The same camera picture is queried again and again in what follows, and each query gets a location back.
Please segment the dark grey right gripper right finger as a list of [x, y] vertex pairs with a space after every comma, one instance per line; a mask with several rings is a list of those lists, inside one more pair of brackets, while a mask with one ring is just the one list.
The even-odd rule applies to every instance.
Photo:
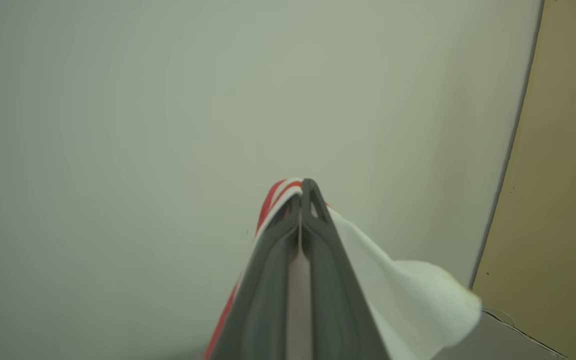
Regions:
[[302, 250], [310, 262], [315, 360], [388, 360], [338, 230], [315, 180], [301, 183]]

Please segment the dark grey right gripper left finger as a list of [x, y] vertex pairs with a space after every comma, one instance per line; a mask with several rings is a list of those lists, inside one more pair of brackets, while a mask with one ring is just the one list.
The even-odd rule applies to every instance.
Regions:
[[210, 360], [285, 360], [290, 263], [301, 199], [293, 194], [259, 232]]

